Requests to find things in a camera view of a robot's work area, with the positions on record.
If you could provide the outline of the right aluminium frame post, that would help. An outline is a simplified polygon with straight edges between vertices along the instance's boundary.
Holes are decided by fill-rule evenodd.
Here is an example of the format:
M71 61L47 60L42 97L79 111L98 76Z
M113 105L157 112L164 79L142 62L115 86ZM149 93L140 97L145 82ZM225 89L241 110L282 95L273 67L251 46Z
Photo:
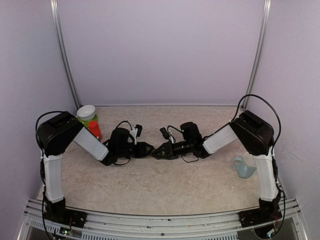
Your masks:
M261 62L261 58L263 55L263 47L265 43L265 38L267 35L267 29L268 29L268 23L270 18L270 12L271 12L271 0L265 0L263 2L263 11L262 11L262 18L260 23L260 30L258 35L258 41L257 41L257 47L253 59L253 65L250 72L249 82L246 88L246 95L252 94L254 90L254 86L257 79L257 74Z

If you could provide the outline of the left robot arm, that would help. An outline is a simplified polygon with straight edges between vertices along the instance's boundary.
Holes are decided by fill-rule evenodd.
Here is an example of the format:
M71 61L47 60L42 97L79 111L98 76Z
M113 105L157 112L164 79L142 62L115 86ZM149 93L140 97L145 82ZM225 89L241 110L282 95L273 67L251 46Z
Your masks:
M35 139L40 149L40 172L44 186L44 201L49 212L63 223L70 218L62 185L62 160L70 145L75 144L105 166L118 165L118 159L142 159L155 149L151 144L138 141L143 127L130 130L116 126L111 136L101 142L85 125L68 111L51 111L41 115L53 117L35 123Z

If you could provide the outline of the front aluminium rail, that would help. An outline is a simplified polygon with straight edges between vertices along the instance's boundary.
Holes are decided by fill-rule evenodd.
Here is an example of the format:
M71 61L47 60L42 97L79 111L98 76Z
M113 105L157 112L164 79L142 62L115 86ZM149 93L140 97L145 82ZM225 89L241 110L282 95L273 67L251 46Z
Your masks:
M243 209L191 215L134 215L70 207L85 213L71 224L42 219L41 200L30 199L24 210L17 240L257 240L275 226L272 240L308 240L308 230L296 199L281 200L284 218L246 225Z

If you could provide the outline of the left aluminium frame post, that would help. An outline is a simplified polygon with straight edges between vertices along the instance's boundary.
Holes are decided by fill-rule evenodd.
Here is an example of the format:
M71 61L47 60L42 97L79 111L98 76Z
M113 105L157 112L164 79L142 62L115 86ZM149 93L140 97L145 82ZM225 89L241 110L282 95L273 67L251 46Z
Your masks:
M77 88L74 82L74 78L72 75L72 71L71 71L71 67L68 59L67 49L64 42L63 28L62 28L60 12L59 12L59 3L57 0L50 0L49 2L50 2L50 9L52 14L55 34L57 38L58 48L59 48L64 72L66 75L67 84L70 90L70 94L71 94L71 98L74 103L74 106L78 110L82 105L81 105L81 101L80 101Z

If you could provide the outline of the white bowl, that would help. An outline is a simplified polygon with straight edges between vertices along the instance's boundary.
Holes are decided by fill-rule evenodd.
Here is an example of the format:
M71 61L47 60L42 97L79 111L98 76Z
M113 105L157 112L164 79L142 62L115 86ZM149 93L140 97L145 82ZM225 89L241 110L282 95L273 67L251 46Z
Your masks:
M96 115L96 107L91 104L84 105L77 110L76 114L82 121L90 121Z

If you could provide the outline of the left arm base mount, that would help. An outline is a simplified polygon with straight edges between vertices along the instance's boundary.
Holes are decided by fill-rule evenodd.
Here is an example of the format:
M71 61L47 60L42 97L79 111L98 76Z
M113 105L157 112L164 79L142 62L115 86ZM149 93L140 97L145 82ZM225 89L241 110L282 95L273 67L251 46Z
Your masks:
M43 203L45 204L43 214L45 220L68 225L70 227L84 228L87 220L87 213L67 208L66 199L64 197L62 200L52 203L46 196L44 196Z

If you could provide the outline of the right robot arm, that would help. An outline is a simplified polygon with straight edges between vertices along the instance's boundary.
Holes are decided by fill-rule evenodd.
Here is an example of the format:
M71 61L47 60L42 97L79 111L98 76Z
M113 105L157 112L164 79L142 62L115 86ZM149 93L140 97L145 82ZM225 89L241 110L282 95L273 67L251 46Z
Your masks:
M193 154L199 159L205 159L225 146L240 141L257 168L260 197L256 218L266 222L279 208L281 198L277 186L278 168L274 158L274 129L252 113L245 110L209 137L200 134L194 122L185 122L180 126L183 141L173 143L171 140L163 143L152 152L157 160L174 160L179 156Z

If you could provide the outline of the aluminium frame post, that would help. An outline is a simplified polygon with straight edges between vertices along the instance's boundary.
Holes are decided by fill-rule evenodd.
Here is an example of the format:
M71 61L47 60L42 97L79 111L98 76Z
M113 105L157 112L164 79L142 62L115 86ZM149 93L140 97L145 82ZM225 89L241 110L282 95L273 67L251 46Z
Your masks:
M258 41L257 41L257 47L253 59L253 65L250 72L249 82L246 88L246 95L252 94L254 90L254 86L257 79L257 74L261 62L261 58L263 55L263 47L265 43L265 38L267 35L267 29L268 29L268 23L270 18L270 12L271 12L271 0L265 0L263 2L263 11L262 11L262 18L260 23L260 30L258 35Z
M57 38L58 48L59 48L64 72L66 75L67 84L70 90L70 94L71 94L71 98L74 103L74 106L78 110L82 105L81 105L81 101L80 101L77 88L74 82L74 78L72 75L72 71L71 71L71 67L68 59L67 49L64 42L63 28L62 28L60 12L59 12L59 3L57 0L50 0L49 2L50 2L50 9L52 14L55 34Z

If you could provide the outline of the green plate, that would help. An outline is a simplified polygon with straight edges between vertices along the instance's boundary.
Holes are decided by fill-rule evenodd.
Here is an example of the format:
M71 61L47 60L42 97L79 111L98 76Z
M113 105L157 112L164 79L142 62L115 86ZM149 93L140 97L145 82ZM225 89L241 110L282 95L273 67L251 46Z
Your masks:
M76 116L77 117L77 119L86 127L86 128L88 128L89 127L89 123L90 122L92 122L92 121L98 121L98 115L97 114L95 114L95 116L92 118L92 119L90 119L90 120L83 120L83 119L81 119L79 116Z

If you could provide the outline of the light blue mug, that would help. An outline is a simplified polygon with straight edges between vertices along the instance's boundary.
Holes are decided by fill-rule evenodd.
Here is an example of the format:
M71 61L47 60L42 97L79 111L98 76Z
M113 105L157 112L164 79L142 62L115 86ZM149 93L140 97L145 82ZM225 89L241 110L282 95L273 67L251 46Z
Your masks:
M233 160L233 166L241 179L249 179L257 170L253 156L246 152L242 157Z

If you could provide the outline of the red pill bottle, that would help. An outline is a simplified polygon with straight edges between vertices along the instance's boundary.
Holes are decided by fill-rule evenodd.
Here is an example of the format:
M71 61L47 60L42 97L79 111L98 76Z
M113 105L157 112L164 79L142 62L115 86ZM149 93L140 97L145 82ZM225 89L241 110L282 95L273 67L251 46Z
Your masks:
M97 121L90 121L88 124L90 132L99 140L102 140L102 132Z

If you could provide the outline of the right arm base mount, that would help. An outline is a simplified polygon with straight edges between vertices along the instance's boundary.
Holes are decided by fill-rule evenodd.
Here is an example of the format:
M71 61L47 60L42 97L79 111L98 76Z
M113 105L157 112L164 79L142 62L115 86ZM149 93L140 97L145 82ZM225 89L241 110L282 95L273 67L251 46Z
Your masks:
M243 210L238 213L242 228L260 225L282 218L279 200L265 201L259 199L258 203L258 208Z

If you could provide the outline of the green weekly pill organizer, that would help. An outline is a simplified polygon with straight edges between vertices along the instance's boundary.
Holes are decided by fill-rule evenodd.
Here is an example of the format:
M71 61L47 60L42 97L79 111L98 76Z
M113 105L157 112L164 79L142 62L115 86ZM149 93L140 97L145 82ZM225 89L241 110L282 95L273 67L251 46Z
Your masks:
M148 150L147 150L147 153L149 156L153 157L153 158L157 158L157 152L156 152L156 149L154 147L149 147Z

